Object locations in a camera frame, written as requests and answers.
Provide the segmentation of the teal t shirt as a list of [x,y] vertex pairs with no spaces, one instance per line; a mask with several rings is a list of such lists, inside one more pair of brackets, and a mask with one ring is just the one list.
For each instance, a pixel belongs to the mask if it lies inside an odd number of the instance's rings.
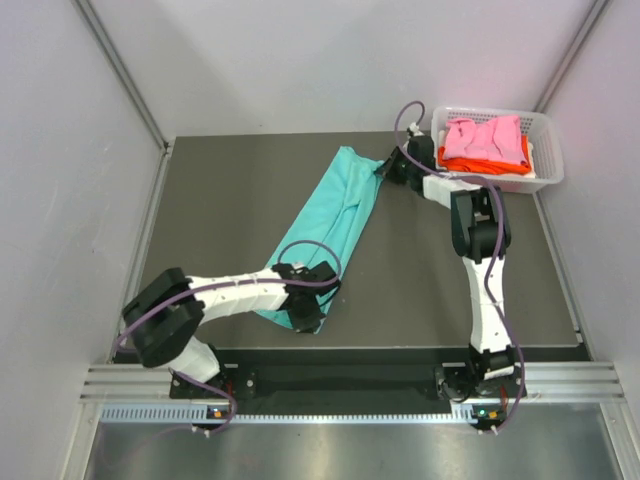
[[381,165],[351,147],[340,147],[267,264],[313,268],[326,261],[345,273],[373,211],[381,185],[375,171]]

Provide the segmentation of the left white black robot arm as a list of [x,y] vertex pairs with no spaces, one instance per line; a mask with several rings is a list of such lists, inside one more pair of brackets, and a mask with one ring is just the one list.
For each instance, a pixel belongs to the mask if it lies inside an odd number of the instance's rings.
[[180,268],[170,268],[123,308],[123,335],[144,367],[184,374],[212,397],[226,387],[227,374],[214,347],[196,338],[202,324],[265,311],[282,313],[298,333],[312,333],[325,318],[322,299],[340,286],[338,273],[326,261],[312,268],[277,263],[217,278],[187,276]]

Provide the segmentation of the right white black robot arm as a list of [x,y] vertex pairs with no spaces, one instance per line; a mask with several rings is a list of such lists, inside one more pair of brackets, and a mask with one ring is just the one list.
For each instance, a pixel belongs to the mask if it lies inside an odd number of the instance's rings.
[[394,148],[376,174],[407,185],[449,210],[453,248],[463,261],[470,289],[472,330],[466,380],[474,393],[487,396],[515,370],[514,348],[503,321],[502,276],[511,242],[504,200],[497,187],[428,173],[426,169],[434,166],[433,154],[431,138],[411,137],[403,148]]

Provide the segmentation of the orange t shirt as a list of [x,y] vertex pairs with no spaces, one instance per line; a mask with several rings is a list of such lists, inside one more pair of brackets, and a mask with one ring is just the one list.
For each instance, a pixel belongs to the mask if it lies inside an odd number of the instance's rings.
[[531,150],[533,145],[528,141],[528,137],[526,135],[523,135],[521,137],[521,146],[525,160],[522,161],[519,165],[492,160],[470,159],[463,157],[445,159],[445,147],[441,146],[437,151],[437,166],[443,167],[445,170],[452,172],[488,175],[517,175],[529,176],[531,178],[534,178],[535,171],[531,157]]

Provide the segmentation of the pink t shirt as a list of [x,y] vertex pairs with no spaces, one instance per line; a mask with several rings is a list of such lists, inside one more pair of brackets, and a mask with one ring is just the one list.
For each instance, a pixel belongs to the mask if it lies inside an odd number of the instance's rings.
[[483,123],[458,117],[447,122],[444,158],[463,157],[519,165],[525,160],[521,121],[517,115],[498,116]]

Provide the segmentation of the white perforated plastic basket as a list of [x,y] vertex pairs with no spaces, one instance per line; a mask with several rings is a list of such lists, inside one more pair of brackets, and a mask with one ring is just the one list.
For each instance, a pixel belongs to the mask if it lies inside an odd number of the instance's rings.
[[540,113],[440,106],[431,136],[436,167],[483,176],[507,192],[533,194],[564,179],[564,161],[551,119]]

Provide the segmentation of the white t shirt in basket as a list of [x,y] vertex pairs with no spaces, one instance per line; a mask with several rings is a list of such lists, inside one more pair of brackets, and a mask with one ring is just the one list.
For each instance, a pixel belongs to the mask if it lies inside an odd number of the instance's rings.
[[527,179],[535,179],[537,177],[535,170],[535,161],[533,156],[533,144],[531,142],[527,142],[527,146],[523,149],[523,153],[525,154],[526,159],[528,160],[528,165],[530,170],[526,174],[522,174],[523,178]]

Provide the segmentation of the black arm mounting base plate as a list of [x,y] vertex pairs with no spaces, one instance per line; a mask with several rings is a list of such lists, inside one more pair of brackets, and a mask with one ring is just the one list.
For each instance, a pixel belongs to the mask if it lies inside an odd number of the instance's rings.
[[189,373],[185,367],[171,369],[178,383],[175,398],[193,397],[200,389],[209,395],[214,389],[242,401],[271,398],[280,392],[414,392],[429,401],[455,399],[463,402],[501,385],[516,387],[521,368],[515,351],[479,354],[474,350],[446,367],[446,354],[329,351],[265,351],[238,355],[223,354],[215,374]]

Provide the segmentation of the aluminium frame rail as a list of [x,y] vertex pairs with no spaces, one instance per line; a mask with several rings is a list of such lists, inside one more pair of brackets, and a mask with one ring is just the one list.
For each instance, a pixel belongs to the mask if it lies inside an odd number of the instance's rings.
[[[406,391],[416,387],[433,397],[437,393],[437,368],[422,365],[266,365],[228,367],[232,390],[251,393],[276,391]],[[513,381],[508,397],[524,388],[525,403],[620,402],[624,393],[617,373],[603,362],[531,362],[525,379]],[[175,386],[166,370],[139,365],[93,365],[80,399],[84,402],[161,402],[170,399]]]

